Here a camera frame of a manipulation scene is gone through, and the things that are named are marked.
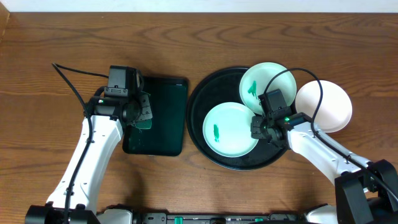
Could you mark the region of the green scrub sponge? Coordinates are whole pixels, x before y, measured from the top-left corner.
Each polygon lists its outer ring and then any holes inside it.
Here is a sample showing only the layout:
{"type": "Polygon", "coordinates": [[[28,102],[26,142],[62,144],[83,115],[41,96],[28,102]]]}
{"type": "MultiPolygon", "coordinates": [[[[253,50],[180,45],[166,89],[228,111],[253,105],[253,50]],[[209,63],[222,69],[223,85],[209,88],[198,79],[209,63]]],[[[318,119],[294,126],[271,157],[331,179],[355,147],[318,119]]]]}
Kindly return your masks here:
{"type": "Polygon", "coordinates": [[[142,120],[142,121],[136,121],[135,127],[137,129],[150,129],[152,127],[152,120],[147,119],[147,120],[142,120]]]}

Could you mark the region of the white plate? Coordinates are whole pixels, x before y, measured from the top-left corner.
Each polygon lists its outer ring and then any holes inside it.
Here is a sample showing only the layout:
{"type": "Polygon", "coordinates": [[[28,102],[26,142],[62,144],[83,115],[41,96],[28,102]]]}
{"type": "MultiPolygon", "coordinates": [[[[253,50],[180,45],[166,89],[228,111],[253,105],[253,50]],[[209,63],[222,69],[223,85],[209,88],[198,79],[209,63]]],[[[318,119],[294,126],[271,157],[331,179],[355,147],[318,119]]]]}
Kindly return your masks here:
{"type": "MultiPolygon", "coordinates": [[[[321,80],[323,98],[315,124],[325,133],[334,133],[343,129],[349,122],[353,106],[348,94],[335,83],[321,80]]],[[[299,89],[295,98],[297,112],[303,112],[312,117],[320,99],[320,89],[317,81],[305,84],[299,89]]]]}

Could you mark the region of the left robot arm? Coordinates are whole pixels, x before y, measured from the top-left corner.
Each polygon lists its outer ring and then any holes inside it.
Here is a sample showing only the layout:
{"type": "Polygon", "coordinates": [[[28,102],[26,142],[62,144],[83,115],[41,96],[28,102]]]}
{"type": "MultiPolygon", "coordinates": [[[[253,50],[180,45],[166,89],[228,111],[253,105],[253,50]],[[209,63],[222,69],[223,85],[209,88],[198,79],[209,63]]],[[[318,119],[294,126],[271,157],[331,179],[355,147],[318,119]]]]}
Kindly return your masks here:
{"type": "Polygon", "coordinates": [[[124,205],[97,212],[104,173],[128,127],[148,129],[149,94],[126,88],[101,87],[83,106],[80,139],[68,167],[44,206],[32,205],[26,223],[140,223],[140,215],[124,205]]]}

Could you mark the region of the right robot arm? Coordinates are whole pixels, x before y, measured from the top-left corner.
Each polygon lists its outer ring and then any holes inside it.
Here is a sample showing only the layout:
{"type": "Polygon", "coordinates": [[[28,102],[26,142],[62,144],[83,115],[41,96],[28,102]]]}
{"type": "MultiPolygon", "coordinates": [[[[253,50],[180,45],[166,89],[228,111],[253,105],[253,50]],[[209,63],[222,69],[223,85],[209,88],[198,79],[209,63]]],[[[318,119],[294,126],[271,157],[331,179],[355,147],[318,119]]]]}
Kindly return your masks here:
{"type": "Polygon", "coordinates": [[[300,154],[334,185],[336,204],[305,212],[306,223],[397,223],[397,171],[390,162],[351,152],[304,113],[254,116],[251,135],[300,154]]]}

